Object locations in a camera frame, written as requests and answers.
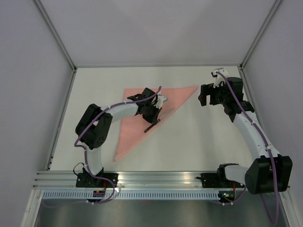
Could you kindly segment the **steel knife black handle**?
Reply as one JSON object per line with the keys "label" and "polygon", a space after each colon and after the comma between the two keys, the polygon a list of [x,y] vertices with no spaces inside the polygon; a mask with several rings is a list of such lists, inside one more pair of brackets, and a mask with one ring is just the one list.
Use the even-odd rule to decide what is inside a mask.
{"label": "steel knife black handle", "polygon": [[153,128],[156,124],[158,124],[164,117],[166,117],[169,113],[171,113],[174,110],[174,108],[171,108],[169,110],[167,110],[165,113],[163,113],[159,119],[157,120],[157,122],[155,124],[151,124],[148,128],[146,128],[144,130],[144,133],[147,133],[151,128]]}

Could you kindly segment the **pink cloth napkin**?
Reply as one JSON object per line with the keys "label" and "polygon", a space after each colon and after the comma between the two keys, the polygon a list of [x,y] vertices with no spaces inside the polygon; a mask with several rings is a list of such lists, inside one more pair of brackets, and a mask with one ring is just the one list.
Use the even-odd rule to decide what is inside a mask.
{"label": "pink cloth napkin", "polygon": [[115,161],[119,160],[146,139],[154,130],[159,128],[174,112],[176,112],[198,89],[198,86],[162,88],[161,95],[168,98],[162,105],[160,116],[170,111],[156,126],[145,132],[150,123],[142,116],[131,116],[120,121],[119,138],[116,148]]}

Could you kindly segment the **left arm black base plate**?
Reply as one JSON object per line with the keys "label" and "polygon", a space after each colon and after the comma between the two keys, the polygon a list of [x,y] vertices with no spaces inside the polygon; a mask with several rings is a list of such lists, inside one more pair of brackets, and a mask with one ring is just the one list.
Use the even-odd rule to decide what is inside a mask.
{"label": "left arm black base plate", "polygon": [[[103,173],[101,176],[113,182],[114,186],[118,183],[118,173]],[[76,181],[76,188],[113,188],[107,180],[92,177],[89,173],[79,173]]]}

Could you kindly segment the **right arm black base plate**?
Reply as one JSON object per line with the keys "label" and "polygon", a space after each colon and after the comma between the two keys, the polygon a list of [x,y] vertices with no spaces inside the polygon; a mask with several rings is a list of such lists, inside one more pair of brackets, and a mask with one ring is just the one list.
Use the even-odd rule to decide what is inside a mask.
{"label": "right arm black base plate", "polygon": [[199,176],[196,177],[202,184],[203,188],[210,189],[233,189],[234,187],[237,188],[244,188],[244,185],[241,183],[233,182],[230,180],[223,180],[219,178],[217,173],[201,173]]}

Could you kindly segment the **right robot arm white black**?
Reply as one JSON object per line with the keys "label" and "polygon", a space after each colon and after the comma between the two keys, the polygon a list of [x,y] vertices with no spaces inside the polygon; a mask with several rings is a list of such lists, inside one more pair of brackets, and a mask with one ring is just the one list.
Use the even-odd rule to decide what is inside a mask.
{"label": "right robot arm white black", "polygon": [[233,181],[245,185],[251,194],[284,192],[293,167],[289,156],[282,156],[270,143],[262,130],[255,110],[245,101],[241,78],[221,79],[218,85],[201,85],[198,100],[201,106],[210,98],[211,105],[222,105],[224,112],[242,134],[253,162],[250,167],[238,164],[221,164],[217,169],[216,181],[226,187]]}

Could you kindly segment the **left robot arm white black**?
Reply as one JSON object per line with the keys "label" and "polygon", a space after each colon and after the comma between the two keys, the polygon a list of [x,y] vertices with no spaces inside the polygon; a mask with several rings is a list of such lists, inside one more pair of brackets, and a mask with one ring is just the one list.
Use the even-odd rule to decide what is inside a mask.
{"label": "left robot arm white black", "polygon": [[100,107],[95,104],[88,106],[76,126],[78,138],[74,142],[74,147],[84,149],[84,167],[89,173],[87,182],[92,187],[99,187],[103,183],[101,146],[107,139],[111,124],[136,115],[141,115],[150,124],[156,124],[163,103],[160,98],[137,101],[126,99],[111,106]]}

